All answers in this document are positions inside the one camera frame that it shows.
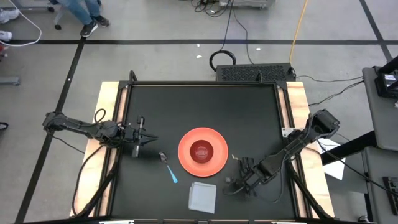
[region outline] floor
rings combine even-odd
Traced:
[[[46,1],[23,3],[44,5]],[[288,61],[303,3],[276,0],[268,10],[236,10],[249,32],[249,53],[254,63]],[[8,5],[6,0],[0,1],[0,7]],[[321,80],[353,78],[361,76],[364,67],[385,64],[398,55],[397,8],[396,0],[309,1],[292,61],[297,75]],[[46,112],[65,103],[66,115],[91,121],[101,82],[126,80],[130,70],[140,80],[214,80],[208,57],[220,48],[228,20],[228,13],[218,18],[195,13],[190,1],[103,0],[103,15],[110,19],[111,26],[98,29],[84,41],[79,36],[81,24],[69,14],[62,19],[60,31],[53,28],[55,15],[50,12],[25,14],[43,34],[37,45],[9,49],[8,57],[0,63],[0,76],[19,76],[22,80],[20,86],[0,86],[0,121],[10,124],[0,133],[2,223],[12,223],[17,216],[43,146],[41,122]],[[0,29],[11,31],[14,43],[34,40],[39,34],[24,18],[0,25]],[[228,39],[241,40],[227,42],[225,49],[235,54],[238,64],[249,63],[245,33],[233,17]],[[217,65],[230,63],[222,55],[215,59]],[[70,88],[63,101],[60,95],[65,79]],[[353,83],[318,83],[305,77],[298,80],[304,82],[310,103]],[[349,139],[372,129],[363,85],[313,106],[311,111],[320,108],[327,108],[341,121],[339,133]],[[85,148],[82,136],[66,132],[56,135],[77,148]],[[333,140],[345,142],[339,136]],[[82,157],[59,141],[52,141],[25,221],[68,217]],[[351,210],[340,205],[361,197],[356,193],[345,197],[339,185],[342,183],[330,185],[336,216],[355,219],[363,213],[363,205]]]

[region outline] sneaker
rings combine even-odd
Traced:
[[[12,39],[12,33],[6,31],[0,31],[0,40],[10,41]]]
[[[96,16],[93,18],[99,23],[101,24],[102,27],[107,27],[110,25],[109,20],[107,20],[107,18],[103,17],[103,16]]]
[[[19,16],[19,10],[0,10],[0,23],[5,24],[6,22],[17,19]]]
[[[82,37],[89,37],[97,28],[98,28],[98,23],[93,20],[93,22],[91,22],[90,24],[83,26],[80,35]]]

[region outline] chair wheel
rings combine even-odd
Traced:
[[[8,128],[8,124],[5,122],[0,122],[0,130],[5,130]]]

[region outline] red plate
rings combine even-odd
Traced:
[[[178,158],[188,173],[197,177],[209,177],[224,167],[228,159],[228,145],[217,131],[195,128],[181,139]]]

